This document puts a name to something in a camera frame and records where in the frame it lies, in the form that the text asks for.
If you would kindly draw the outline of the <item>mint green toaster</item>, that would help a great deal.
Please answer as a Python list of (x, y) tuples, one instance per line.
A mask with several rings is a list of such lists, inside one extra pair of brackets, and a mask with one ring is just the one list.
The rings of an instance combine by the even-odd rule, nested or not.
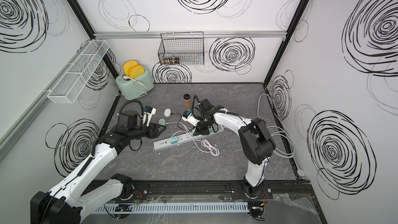
[(126, 100), (134, 100), (146, 95), (154, 88), (153, 79), (147, 68), (144, 68), (144, 73), (135, 79), (124, 79), (124, 75), (119, 75), (116, 78), (116, 84)]

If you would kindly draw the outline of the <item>yellow toast slice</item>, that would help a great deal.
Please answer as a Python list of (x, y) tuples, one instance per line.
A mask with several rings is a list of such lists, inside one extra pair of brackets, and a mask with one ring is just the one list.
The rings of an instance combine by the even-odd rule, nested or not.
[(145, 69), (142, 65), (132, 66), (128, 72), (128, 76), (132, 79), (135, 79), (145, 73)]
[(124, 71), (124, 74), (125, 74), (126, 76), (129, 76), (130, 70), (131, 70), (133, 67), (137, 66), (137, 65), (138, 65), (138, 63), (137, 63), (135, 60), (130, 60), (130, 61), (125, 62), (125, 63), (123, 64), (123, 71)]

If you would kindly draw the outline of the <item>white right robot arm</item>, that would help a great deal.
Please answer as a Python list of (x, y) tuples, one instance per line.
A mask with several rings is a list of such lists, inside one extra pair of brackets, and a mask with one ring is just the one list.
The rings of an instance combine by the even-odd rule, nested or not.
[(262, 191), (265, 169), (276, 149), (265, 121), (260, 118), (244, 118), (221, 105), (213, 106), (207, 99), (200, 101), (198, 108), (200, 115), (195, 119), (199, 122), (195, 126), (201, 135), (204, 135), (209, 127), (221, 125), (239, 137), (248, 160), (243, 188), (247, 197), (256, 198)]

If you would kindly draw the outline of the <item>white power strip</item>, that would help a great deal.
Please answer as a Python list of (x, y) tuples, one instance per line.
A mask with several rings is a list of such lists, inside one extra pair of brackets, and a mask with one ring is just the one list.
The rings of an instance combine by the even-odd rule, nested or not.
[(194, 140), (203, 140), (206, 139), (212, 135), (215, 134), (219, 134), (222, 133), (224, 131), (223, 126), (221, 125), (217, 125), (218, 126), (218, 132), (214, 133), (213, 129), (210, 129), (210, 134), (207, 136), (203, 136), (203, 135), (197, 135), (197, 136), (193, 136), (192, 133), (191, 134), (180, 134), (177, 136), (174, 136), (172, 138), (166, 138), (160, 141), (156, 141), (153, 143), (153, 147), (155, 151), (160, 151), (166, 148), (170, 148), (170, 147), (174, 147), (174, 146), (178, 146), (181, 144), (184, 144), (186, 142), (190, 142), (190, 141), (194, 141)]

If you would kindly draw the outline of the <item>rear yellow toast slice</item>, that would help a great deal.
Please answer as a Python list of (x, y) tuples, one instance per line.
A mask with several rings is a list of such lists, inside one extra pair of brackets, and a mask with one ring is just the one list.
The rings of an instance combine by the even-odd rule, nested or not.
[(137, 66), (137, 65), (138, 65), (138, 63), (137, 63), (135, 60), (130, 60), (130, 61), (125, 62), (125, 63), (123, 64), (123, 71), (124, 71), (124, 74), (125, 74), (126, 76), (129, 76), (130, 70), (131, 70), (133, 67)]

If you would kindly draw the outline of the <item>front yellow toast slice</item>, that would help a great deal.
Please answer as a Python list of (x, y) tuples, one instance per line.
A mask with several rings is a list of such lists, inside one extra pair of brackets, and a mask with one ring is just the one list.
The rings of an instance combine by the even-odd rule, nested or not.
[(135, 79), (145, 73), (145, 69), (142, 65), (132, 66), (128, 72), (128, 76), (132, 79)]

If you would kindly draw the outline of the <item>brown spice bottle black lid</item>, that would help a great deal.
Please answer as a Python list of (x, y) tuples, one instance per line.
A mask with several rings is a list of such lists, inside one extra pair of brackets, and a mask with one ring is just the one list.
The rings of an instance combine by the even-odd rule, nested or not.
[(183, 100), (184, 100), (185, 108), (190, 108), (191, 107), (191, 96), (190, 96), (190, 94), (184, 94), (183, 95)]

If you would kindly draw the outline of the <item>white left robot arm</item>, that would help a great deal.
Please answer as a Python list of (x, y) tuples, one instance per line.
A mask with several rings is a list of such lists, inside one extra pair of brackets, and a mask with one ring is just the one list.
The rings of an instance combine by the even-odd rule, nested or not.
[(32, 224), (79, 224), (112, 199), (132, 198), (136, 192), (132, 179), (122, 174), (85, 193), (99, 172), (130, 147), (132, 140), (156, 139), (166, 129), (162, 124), (151, 122), (155, 108), (143, 106), (138, 100), (131, 102), (140, 106), (139, 113), (120, 109), (117, 124), (96, 140), (86, 159), (48, 192), (40, 191), (31, 199)]

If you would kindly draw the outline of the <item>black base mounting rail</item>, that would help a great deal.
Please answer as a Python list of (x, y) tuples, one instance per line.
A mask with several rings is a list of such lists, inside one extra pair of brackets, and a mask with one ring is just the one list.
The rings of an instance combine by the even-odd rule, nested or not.
[[(114, 200), (150, 200), (155, 196), (221, 195), (233, 200), (247, 200), (248, 186), (244, 180), (134, 180), (134, 188), (123, 191)], [(259, 195), (266, 193), (269, 199), (277, 194), (313, 194), (308, 180), (264, 180), (255, 189)]]

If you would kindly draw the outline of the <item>white round earbud case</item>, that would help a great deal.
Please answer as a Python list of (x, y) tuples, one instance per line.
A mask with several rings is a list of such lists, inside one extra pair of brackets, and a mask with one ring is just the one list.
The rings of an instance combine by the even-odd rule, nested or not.
[(164, 116), (166, 117), (166, 118), (169, 118), (170, 116), (171, 116), (171, 110), (169, 109), (169, 108), (167, 108), (167, 109), (165, 109), (165, 111), (164, 111)]

